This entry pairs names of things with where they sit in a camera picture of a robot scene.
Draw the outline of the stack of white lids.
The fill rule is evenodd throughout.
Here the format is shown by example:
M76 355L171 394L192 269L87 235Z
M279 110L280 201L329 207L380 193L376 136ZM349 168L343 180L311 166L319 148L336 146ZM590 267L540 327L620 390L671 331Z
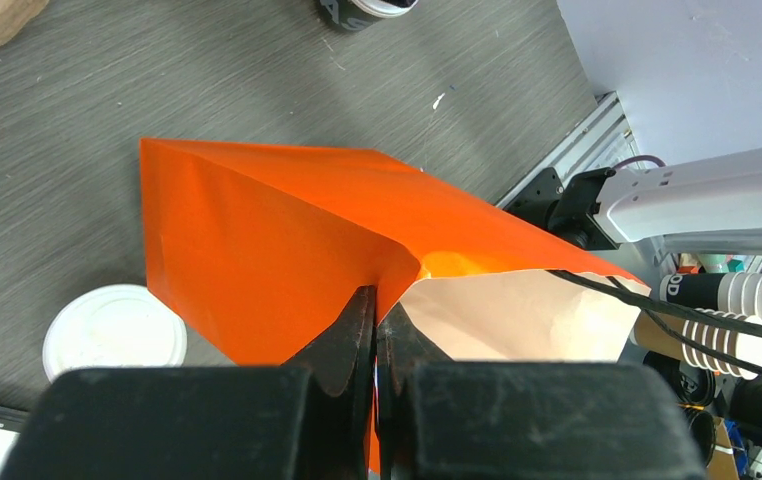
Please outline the stack of white lids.
M187 353L182 319L144 286L116 284L84 293L52 320L43 342L49 381L92 367L176 367Z

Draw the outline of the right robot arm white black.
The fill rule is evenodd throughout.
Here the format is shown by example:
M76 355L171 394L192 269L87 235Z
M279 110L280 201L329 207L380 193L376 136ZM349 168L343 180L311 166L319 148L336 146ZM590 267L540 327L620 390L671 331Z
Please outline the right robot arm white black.
M672 253L762 255L762 148L567 181L549 167L504 209L587 251L658 239Z

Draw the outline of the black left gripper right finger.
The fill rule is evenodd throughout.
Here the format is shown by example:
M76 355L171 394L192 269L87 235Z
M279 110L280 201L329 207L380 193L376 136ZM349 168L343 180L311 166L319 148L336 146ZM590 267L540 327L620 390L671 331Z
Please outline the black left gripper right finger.
M454 361L401 306L377 328L384 479L702 479L663 380L640 365Z

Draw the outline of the orange paper takeout bag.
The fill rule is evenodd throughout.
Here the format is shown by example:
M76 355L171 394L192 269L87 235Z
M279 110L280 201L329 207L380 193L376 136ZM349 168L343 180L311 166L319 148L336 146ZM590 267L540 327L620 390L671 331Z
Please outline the orange paper takeout bag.
M237 366L279 366L376 291L454 361L614 363L652 300L623 269L385 154L144 138L149 291Z

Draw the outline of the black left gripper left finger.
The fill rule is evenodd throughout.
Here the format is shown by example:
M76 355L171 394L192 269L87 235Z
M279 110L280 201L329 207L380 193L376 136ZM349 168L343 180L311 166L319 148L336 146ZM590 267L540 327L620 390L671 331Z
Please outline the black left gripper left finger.
M364 479L376 291L279 366L89 368L55 380L4 479Z

